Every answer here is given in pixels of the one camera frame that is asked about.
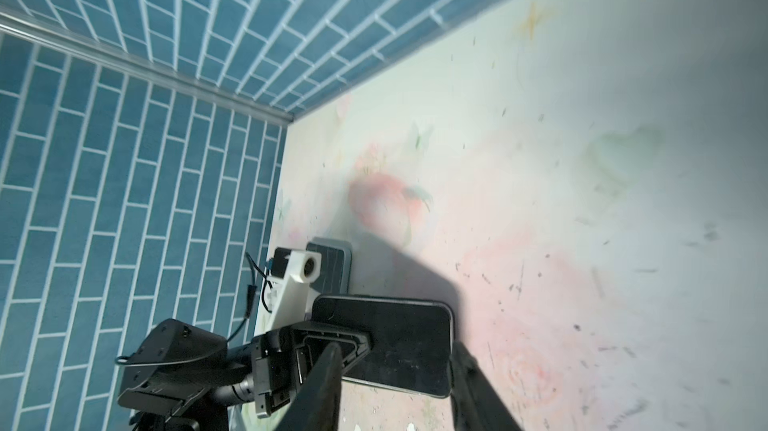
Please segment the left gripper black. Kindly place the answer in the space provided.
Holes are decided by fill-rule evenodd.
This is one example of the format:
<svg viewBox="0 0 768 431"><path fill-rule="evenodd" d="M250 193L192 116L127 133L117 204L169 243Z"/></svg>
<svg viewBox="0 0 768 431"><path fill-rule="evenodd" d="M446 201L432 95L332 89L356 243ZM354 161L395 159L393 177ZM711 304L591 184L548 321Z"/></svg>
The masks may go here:
<svg viewBox="0 0 768 431"><path fill-rule="evenodd" d="M325 349L337 345L341 353L341 376L372 350L368 333L337 325L305 321L268 331L251 342L251 375L254 409L267 418L285 408L305 383Z"/></svg>

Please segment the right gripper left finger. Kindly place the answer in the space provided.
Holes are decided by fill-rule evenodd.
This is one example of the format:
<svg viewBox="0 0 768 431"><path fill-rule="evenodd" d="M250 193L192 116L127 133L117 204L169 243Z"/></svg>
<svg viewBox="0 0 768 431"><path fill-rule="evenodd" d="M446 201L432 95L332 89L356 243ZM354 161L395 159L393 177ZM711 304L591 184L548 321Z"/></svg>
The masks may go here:
<svg viewBox="0 0 768 431"><path fill-rule="evenodd" d="M341 353L328 346L300 385L276 430L337 430L341 401Z"/></svg>

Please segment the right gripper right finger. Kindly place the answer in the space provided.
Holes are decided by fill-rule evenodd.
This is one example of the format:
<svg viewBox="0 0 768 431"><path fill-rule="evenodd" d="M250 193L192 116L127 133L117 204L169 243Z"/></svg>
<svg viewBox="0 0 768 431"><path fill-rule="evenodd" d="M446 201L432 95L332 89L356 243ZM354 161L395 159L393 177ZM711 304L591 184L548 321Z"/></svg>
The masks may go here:
<svg viewBox="0 0 768 431"><path fill-rule="evenodd" d="M449 360L455 430L522 431L466 346L455 341Z"/></svg>

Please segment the blue phone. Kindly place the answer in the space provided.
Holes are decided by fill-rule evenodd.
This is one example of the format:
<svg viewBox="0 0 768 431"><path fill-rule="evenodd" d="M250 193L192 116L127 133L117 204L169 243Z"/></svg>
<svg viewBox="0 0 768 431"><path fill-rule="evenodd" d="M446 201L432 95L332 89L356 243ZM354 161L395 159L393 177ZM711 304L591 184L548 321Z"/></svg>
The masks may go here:
<svg viewBox="0 0 768 431"><path fill-rule="evenodd" d="M320 274L310 287L320 294L344 295L349 292L352 246L349 242L315 237L306 250L321 255Z"/></svg>

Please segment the black phone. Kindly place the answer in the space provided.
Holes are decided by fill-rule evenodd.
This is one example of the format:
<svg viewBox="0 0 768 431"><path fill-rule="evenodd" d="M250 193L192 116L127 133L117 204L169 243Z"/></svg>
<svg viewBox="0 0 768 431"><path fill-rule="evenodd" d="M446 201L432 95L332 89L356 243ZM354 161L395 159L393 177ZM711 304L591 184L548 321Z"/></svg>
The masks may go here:
<svg viewBox="0 0 768 431"><path fill-rule="evenodd" d="M454 313L440 301L322 295L311 319L366 333L370 352L345 381L443 399L451 392Z"/></svg>

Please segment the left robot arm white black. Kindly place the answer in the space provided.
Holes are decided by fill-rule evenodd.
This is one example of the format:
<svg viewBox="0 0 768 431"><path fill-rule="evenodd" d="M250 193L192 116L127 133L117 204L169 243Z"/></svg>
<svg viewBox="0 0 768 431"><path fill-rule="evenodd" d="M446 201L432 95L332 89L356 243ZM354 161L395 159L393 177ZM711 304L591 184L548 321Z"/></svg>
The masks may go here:
<svg viewBox="0 0 768 431"><path fill-rule="evenodd" d="M371 350L368 333L304 321L236 348L214 333L167 319L117 360L119 406L135 430L227 430L229 411L282 414L280 430L335 430L344 374Z"/></svg>

